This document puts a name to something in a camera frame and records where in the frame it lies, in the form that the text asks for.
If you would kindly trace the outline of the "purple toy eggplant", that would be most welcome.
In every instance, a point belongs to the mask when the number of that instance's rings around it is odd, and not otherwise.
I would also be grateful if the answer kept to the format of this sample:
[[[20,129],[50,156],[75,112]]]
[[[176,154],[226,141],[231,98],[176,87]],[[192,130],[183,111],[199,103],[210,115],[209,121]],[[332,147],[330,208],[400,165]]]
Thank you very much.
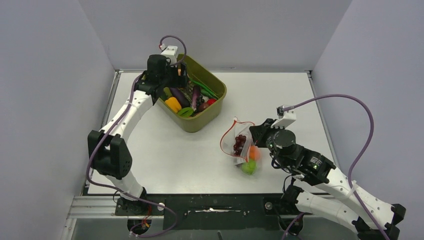
[[[174,87],[171,87],[169,90],[171,94],[177,99],[177,101],[179,102],[182,108],[191,106],[190,101],[185,97],[185,95],[183,94],[181,90]]]

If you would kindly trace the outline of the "olive green plastic bin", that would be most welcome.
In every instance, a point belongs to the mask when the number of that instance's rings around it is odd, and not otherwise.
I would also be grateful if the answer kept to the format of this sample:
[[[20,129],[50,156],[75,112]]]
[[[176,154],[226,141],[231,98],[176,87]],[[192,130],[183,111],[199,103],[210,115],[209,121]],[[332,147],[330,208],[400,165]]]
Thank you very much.
[[[165,104],[166,98],[163,91],[165,88],[164,76],[166,66],[170,65],[170,60],[161,54],[152,54],[148,57],[147,69],[143,72],[141,82],[138,84],[136,89],[146,89],[148,93],[152,94],[153,102],[159,105],[179,127],[188,133],[195,133],[205,127],[221,113],[223,100],[227,94],[227,87],[220,79],[191,57],[179,54],[177,56],[177,62],[178,64],[185,62],[187,65],[188,85],[185,88],[178,89],[183,92],[191,105],[192,88],[197,84],[191,82],[190,79],[203,83],[218,96],[218,99],[215,98],[216,102],[210,105],[203,112],[195,110],[191,117],[183,118],[178,116],[177,113],[174,113]],[[202,103],[206,103],[210,99],[202,94],[201,97]]]

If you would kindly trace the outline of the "orange toy fruit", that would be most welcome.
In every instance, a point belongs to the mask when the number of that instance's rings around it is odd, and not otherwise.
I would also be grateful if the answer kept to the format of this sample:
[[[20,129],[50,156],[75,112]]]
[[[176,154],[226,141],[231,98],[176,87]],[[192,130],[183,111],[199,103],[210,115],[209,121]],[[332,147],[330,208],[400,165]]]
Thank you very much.
[[[258,161],[261,158],[261,151],[257,146],[249,148],[249,161]]]

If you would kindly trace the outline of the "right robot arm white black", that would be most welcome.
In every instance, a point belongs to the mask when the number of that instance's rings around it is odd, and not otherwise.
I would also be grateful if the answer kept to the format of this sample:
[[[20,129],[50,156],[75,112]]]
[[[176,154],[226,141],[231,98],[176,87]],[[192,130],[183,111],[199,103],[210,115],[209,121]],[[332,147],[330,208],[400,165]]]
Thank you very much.
[[[396,240],[397,224],[405,216],[401,204],[389,204],[373,196],[336,167],[324,155],[296,143],[295,134],[285,128],[273,128],[275,120],[249,127],[254,145],[267,148],[276,169],[290,172],[294,178],[333,196],[333,200],[290,185],[280,202],[289,214],[296,211],[316,215],[349,229],[360,240]]]

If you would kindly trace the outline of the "light green toy cabbage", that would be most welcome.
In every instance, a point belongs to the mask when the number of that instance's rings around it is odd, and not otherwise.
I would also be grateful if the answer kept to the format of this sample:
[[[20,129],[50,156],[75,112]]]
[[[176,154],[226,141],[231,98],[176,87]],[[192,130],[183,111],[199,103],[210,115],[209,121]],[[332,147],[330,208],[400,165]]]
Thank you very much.
[[[244,162],[241,164],[240,169],[244,174],[253,175],[257,170],[257,162],[255,160]]]

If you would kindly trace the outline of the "dark red grape bunch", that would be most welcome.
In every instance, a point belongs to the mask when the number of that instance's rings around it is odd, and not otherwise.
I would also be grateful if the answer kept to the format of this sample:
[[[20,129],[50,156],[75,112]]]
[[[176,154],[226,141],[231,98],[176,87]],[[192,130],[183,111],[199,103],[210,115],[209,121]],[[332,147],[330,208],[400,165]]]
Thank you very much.
[[[234,139],[235,143],[233,145],[233,153],[235,156],[240,156],[247,141],[247,136],[239,134]]]

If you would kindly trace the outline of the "clear zip bag orange zipper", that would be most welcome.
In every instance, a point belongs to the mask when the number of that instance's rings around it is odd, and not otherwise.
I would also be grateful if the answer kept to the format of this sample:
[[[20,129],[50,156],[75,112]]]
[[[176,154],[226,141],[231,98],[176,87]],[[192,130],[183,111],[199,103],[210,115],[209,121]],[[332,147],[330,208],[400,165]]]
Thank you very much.
[[[221,151],[230,156],[233,165],[246,175],[253,175],[258,169],[261,160],[261,151],[254,145],[250,127],[255,124],[251,121],[240,121],[233,118],[230,128],[220,139]]]

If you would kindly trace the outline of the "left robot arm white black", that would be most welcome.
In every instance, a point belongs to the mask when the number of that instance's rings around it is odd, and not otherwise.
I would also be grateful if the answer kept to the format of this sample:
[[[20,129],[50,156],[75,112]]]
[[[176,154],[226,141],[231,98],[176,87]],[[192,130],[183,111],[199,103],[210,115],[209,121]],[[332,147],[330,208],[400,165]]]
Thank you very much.
[[[150,55],[147,69],[137,76],[129,96],[117,114],[100,130],[87,137],[88,170],[95,170],[111,181],[110,189],[128,201],[142,201],[145,188],[131,172],[132,156],[127,140],[142,116],[164,95],[164,88],[186,87],[189,78],[183,59],[172,62],[162,54]]]

